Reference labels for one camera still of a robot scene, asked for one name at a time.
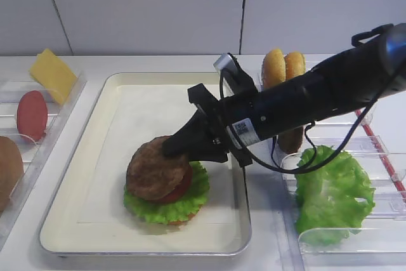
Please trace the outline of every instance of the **burger patty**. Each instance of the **burger patty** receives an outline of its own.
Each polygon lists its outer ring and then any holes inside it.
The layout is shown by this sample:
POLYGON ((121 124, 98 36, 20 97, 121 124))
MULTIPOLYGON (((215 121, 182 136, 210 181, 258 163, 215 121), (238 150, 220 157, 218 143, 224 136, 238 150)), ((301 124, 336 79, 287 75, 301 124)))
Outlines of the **burger patty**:
POLYGON ((186 155, 167 158, 162 143, 169 136, 154 138, 141 145, 127 167, 127 191, 145 200, 157 200, 168 195, 182 181, 188 170, 186 155))

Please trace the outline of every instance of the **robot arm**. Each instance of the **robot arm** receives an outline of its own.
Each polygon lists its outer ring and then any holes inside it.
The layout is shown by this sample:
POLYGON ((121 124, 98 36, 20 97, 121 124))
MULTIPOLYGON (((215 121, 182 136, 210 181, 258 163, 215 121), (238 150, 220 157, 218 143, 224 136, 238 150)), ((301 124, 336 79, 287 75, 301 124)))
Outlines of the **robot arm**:
POLYGON ((366 107, 399 69, 403 70, 381 97, 406 89, 406 23, 357 34, 352 44, 354 48, 320 62, 302 76, 262 92, 234 56, 222 55, 214 66, 224 70, 226 87, 233 95, 217 100, 203 84, 189 88, 189 102, 197 111, 164 142, 164 154, 225 162, 231 152, 240 166, 247 166, 252 159, 235 140, 228 122, 250 146, 283 131, 366 107), (376 37, 360 42, 372 36, 376 37))

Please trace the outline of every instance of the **yellow cheese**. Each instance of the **yellow cheese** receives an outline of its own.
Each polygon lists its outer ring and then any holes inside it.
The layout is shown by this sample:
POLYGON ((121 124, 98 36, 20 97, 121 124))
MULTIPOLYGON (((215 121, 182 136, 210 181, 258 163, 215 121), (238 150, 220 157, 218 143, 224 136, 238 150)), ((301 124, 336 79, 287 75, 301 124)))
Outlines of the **yellow cheese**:
POLYGON ((67 64, 49 49, 45 49, 37 55, 37 60, 32 65, 30 74, 48 90, 53 99, 60 105, 65 103, 77 79, 67 64))

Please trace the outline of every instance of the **label sticker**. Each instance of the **label sticker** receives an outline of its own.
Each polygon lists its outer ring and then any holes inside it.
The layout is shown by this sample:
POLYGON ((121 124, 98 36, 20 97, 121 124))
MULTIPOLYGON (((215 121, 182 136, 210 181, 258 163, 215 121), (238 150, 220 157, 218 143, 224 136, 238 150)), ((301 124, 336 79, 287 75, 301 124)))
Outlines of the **label sticker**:
MULTIPOLYGON (((233 123, 233 128, 235 132, 240 136, 242 143, 244 143, 246 146, 250 146, 260 141, 258 135, 255 132, 254 126, 252 125, 252 122, 248 117, 244 120, 233 123)), ((235 147, 241 149, 241 145, 237 142, 228 126, 227 132, 230 135, 230 138, 235 147)))

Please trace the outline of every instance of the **lettuce leaf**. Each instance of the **lettuce leaf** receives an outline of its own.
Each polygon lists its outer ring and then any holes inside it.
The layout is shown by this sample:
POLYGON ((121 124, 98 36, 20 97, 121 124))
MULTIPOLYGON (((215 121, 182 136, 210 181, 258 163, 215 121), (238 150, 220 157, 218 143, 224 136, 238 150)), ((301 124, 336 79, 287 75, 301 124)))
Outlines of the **lettuce leaf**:
MULTIPOLYGON (((316 165, 328 158, 333 149, 317 147, 316 165)), ((298 166, 308 162, 313 149, 306 149, 298 166)), ((312 228, 360 228, 374 204, 375 188, 370 187, 368 174, 351 154, 341 152, 330 163, 311 173, 295 175, 296 202, 300 216, 298 233, 312 228)), ((310 244, 335 244, 350 236, 349 230, 314 230, 303 236, 310 244)))
POLYGON ((189 214, 195 214, 207 202, 209 176, 200 162, 190 163, 193 169, 192 183, 179 200, 169 204, 156 204, 131 195, 124 188, 124 206, 134 215, 144 218, 148 223, 187 221, 189 214))

